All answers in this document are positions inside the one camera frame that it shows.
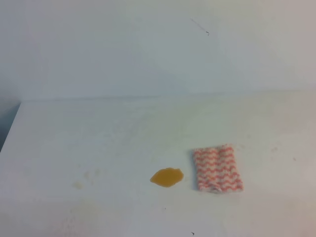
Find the cloth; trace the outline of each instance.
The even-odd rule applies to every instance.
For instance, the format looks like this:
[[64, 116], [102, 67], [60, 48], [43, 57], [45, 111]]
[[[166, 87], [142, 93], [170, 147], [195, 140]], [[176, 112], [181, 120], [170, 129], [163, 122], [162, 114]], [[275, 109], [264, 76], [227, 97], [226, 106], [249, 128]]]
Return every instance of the cloth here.
[[212, 193], [243, 190], [231, 145], [194, 149], [193, 159], [199, 190]]

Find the white tabletop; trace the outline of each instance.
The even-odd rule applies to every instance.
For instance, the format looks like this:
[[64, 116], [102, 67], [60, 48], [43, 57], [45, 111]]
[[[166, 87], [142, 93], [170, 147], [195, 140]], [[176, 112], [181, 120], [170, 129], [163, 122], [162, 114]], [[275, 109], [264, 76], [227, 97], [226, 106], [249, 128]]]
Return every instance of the white tabletop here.
[[[4, 237], [314, 237], [316, 93], [22, 103], [0, 153]], [[241, 193], [196, 189], [232, 143]], [[180, 168], [171, 188], [150, 182]]]

